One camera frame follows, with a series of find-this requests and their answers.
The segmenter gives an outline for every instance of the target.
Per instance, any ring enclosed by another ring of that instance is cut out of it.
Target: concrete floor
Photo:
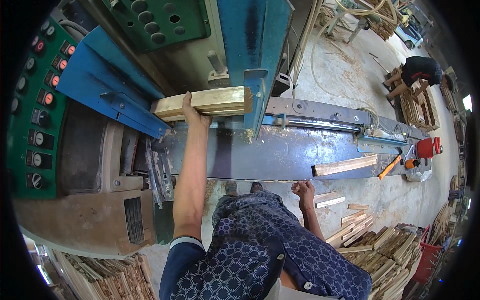
[[[347,22],[356,23],[352,16]],[[353,100],[333,97],[323,92],[316,84],[310,67],[312,47],[320,28],[315,28],[310,36],[303,55],[305,63],[297,82],[296,98],[325,102],[349,108],[365,106]],[[384,42],[372,30],[362,30],[355,40],[347,44],[349,33],[334,31],[333,39],[321,37],[316,46],[313,67],[320,83],[334,94],[358,97],[370,103],[379,115],[395,120],[395,113],[387,103],[387,90],[382,86],[386,72],[373,59],[389,71],[405,63],[409,56],[428,56],[422,49],[408,50],[404,43],[394,35]],[[330,41],[340,46],[348,57],[336,49]],[[317,217],[323,234],[328,237],[340,228],[340,219],[352,214],[347,210],[348,204],[368,204],[369,213],[374,215],[373,231],[378,232],[383,226],[395,226],[397,223],[416,224],[427,227],[432,224],[442,205],[448,199],[450,180],[458,170],[458,146],[455,138],[453,117],[446,109],[445,103],[436,85],[432,94],[439,115],[440,128],[431,132],[442,140],[444,153],[435,156],[432,162],[432,177],[426,182],[409,182],[404,177],[388,176],[355,180],[313,180],[316,194],[337,191],[345,196],[345,202],[331,207],[317,209]],[[239,194],[249,193],[251,183],[238,182]],[[265,183],[264,188],[280,195],[286,207],[303,222],[299,199],[291,193],[291,184]],[[225,193],[225,183],[212,180],[208,183],[202,224],[202,243],[207,249],[212,241],[212,214],[218,199]],[[168,256],[168,246],[155,245],[144,248],[141,253],[148,255],[153,273],[153,283],[158,291],[159,283]]]

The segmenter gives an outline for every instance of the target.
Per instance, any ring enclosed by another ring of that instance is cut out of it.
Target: hammer
[[[380,180],[382,180],[393,169],[393,167],[395,167],[398,164],[398,162],[402,159],[402,148],[399,147],[398,151],[399,151],[399,154],[395,158],[393,163],[388,165],[388,167],[382,173],[380,173],[380,175],[378,176],[380,178]]]

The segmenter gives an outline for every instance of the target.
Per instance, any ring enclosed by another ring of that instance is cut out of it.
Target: shirt button
[[[313,283],[311,283],[310,281],[303,285],[304,289],[311,289],[312,287],[313,287]]]

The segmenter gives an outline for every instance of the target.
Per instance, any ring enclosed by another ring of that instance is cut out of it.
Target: black t-shirt
[[[412,56],[405,64],[412,79],[418,78],[428,81],[430,86],[442,82],[442,68],[436,60],[430,57]]]

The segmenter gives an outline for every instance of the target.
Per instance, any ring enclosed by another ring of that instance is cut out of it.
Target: control panel
[[[10,99],[7,131],[12,196],[53,199],[57,196],[56,164],[63,115],[69,99],[56,87],[76,42],[53,19],[33,39]]]
[[[103,0],[143,53],[211,35],[204,0]]]

